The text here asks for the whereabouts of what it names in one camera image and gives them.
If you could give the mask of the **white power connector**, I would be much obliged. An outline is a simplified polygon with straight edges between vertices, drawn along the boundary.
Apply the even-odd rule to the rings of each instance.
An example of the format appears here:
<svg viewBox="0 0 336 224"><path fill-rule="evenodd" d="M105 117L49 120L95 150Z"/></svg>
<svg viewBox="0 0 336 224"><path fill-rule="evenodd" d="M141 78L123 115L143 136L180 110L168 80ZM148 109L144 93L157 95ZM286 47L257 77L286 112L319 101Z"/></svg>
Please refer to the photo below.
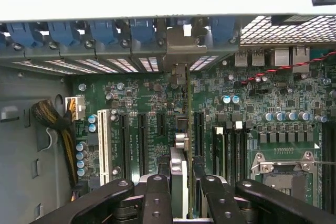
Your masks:
<svg viewBox="0 0 336 224"><path fill-rule="evenodd" d="M85 118L86 106L84 97L65 97L66 117L71 121Z"/></svg>

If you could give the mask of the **silver USB port block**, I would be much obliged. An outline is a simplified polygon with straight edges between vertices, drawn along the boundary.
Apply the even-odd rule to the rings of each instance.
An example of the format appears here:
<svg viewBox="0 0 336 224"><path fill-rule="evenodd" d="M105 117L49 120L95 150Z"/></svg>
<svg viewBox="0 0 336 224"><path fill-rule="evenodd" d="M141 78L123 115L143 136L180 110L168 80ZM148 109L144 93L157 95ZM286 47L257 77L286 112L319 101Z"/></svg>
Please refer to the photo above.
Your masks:
<svg viewBox="0 0 336 224"><path fill-rule="evenodd" d="M234 56L235 67L248 67L248 51L239 50Z"/></svg>
<svg viewBox="0 0 336 224"><path fill-rule="evenodd" d="M256 49L251 52L252 66L264 67L265 66L265 51L263 49Z"/></svg>

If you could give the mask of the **CPU socket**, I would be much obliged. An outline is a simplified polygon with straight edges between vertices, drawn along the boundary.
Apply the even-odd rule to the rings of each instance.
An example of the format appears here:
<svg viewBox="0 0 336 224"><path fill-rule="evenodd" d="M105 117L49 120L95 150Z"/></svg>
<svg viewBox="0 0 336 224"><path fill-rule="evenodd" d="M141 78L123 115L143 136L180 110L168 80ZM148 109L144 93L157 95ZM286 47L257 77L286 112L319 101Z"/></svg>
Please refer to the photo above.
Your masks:
<svg viewBox="0 0 336 224"><path fill-rule="evenodd" d="M258 151L251 164L250 179L320 207L318 171L313 151L305 151L294 159L267 159Z"/></svg>

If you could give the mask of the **white expansion slot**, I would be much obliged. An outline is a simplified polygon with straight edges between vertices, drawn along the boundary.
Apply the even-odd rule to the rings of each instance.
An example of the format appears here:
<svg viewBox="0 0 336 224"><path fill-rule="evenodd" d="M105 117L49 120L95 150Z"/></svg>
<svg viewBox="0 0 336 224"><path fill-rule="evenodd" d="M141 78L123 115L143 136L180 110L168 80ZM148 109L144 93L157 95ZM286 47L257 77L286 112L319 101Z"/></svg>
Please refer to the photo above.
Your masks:
<svg viewBox="0 0 336 224"><path fill-rule="evenodd" d="M103 186L112 180L110 111L104 109L97 113L100 185Z"/></svg>

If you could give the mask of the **blue slot clip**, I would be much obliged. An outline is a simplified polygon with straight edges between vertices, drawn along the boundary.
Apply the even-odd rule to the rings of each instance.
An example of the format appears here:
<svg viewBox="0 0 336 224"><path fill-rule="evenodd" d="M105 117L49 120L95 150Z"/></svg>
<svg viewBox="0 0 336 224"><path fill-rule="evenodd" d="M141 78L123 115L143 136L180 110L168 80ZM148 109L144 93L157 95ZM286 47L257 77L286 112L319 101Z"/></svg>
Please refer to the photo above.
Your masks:
<svg viewBox="0 0 336 224"><path fill-rule="evenodd" d="M16 22L6 24L12 40L24 47L36 48L44 45L43 35L37 23Z"/></svg>
<svg viewBox="0 0 336 224"><path fill-rule="evenodd" d="M229 42L234 36L235 17L214 16L211 18L211 33L214 44Z"/></svg>
<svg viewBox="0 0 336 224"><path fill-rule="evenodd" d="M90 20L88 21L93 39L104 45L117 44L119 42L119 33L116 21L109 20Z"/></svg>
<svg viewBox="0 0 336 224"><path fill-rule="evenodd" d="M155 41L154 20L137 18L130 20L131 36L142 44L150 44Z"/></svg>
<svg viewBox="0 0 336 224"><path fill-rule="evenodd" d="M80 44L80 33L76 22L48 22L49 35L55 42L70 47Z"/></svg>

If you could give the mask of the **short black expansion slot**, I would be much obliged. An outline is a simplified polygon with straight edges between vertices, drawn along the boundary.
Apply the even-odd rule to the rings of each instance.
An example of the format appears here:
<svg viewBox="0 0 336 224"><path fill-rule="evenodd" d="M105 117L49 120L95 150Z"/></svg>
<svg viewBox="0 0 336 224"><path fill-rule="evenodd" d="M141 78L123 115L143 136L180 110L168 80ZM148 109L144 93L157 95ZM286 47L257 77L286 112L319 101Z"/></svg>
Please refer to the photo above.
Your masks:
<svg viewBox="0 0 336 224"><path fill-rule="evenodd" d="M157 119L157 135L158 137L164 137L166 131L165 114L158 113L156 115L156 119Z"/></svg>

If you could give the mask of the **green motherboard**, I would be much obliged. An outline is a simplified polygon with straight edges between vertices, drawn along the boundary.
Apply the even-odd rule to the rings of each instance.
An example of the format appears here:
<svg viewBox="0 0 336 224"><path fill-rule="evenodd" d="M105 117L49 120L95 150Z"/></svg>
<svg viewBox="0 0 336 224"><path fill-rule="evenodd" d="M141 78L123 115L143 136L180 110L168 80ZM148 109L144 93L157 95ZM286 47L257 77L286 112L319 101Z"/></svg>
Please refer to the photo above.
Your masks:
<svg viewBox="0 0 336 224"><path fill-rule="evenodd" d="M313 151L322 160L322 125L331 126L330 162L336 162L336 52L310 49L308 73L271 66L235 67L232 60L202 70L191 68L192 144L194 113L204 113L203 156L205 173L225 178L225 125L232 124L232 184L235 184L235 122L242 121L240 180L250 179L254 156L261 151L267 159L300 158ZM131 179L140 179L138 114L148 124L149 173L158 172L158 158L174 147L175 117L182 113L183 89L167 73L145 73L74 78L76 96L85 98L86 113L75 125L79 180L94 190L100 186L98 111L110 111L112 179L123 177L119 115L129 118ZM158 137L158 113L165 114L166 131ZM251 121L247 157L243 157L244 123ZM322 165L319 169L323 209ZM336 208L336 166L333 168L332 206Z"/></svg>

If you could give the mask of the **silver ethernet port block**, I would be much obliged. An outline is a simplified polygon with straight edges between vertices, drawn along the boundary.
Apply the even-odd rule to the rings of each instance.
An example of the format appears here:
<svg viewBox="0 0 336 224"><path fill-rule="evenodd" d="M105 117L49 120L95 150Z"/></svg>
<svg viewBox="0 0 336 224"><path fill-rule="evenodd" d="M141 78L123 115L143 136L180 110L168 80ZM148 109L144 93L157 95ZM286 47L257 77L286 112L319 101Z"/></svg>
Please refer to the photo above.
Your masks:
<svg viewBox="0 0 336 224"><path fill-rule="evenodd" d="M292 50L292 64L308 62L310 60L310 48L305 46L296 46ZM293 67L293 73L308 73L309 64L304 66Z"/></svg>

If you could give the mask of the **silver rear port block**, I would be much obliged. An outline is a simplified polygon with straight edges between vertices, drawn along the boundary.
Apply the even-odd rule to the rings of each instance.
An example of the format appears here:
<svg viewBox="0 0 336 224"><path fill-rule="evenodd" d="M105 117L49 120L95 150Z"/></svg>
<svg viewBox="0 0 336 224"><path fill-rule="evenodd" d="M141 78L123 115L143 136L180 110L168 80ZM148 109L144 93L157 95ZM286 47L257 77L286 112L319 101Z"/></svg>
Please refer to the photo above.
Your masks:
<svg viewBox="0 0 336 224"><path fill-rule="evenodd" d="M289 48L276 48L274 50L274 66L282 67L289 65Z"/></svg>

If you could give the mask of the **black open PC case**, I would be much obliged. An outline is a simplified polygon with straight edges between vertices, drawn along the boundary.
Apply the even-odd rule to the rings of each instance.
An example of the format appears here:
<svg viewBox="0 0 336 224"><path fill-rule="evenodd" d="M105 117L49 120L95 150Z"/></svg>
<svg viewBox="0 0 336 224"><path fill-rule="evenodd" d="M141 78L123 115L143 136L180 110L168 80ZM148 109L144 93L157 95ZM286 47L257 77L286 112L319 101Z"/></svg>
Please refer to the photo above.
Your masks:
<svg viewBox="0 0 336 224"><path fill-rule="evenodd" d="M166 32L182 26L184 36L196 39L205 52L192 64L208 70L232 60L239 50L265 51L265 66L292 69L307 62L274 66L274 50L305 46L336 52L336 15L244 15L235 17L234 36L214 44L212 15L199 17L146 17L154 20L155 41L142 44L131 36L130 20L116 22L117 44L93 39L90 20L37 23L42 47L29 48L14 42L0 22L0 224L30 224L36 219L92 192L77 173L76 122L66 117L65 97L77 97L74 78L145 73L167 73ZM64 46L49 35L48 22L76 22L80 44ZM197 205L192 159L192 216L173 217L172 224L214 224Z"/></svg>

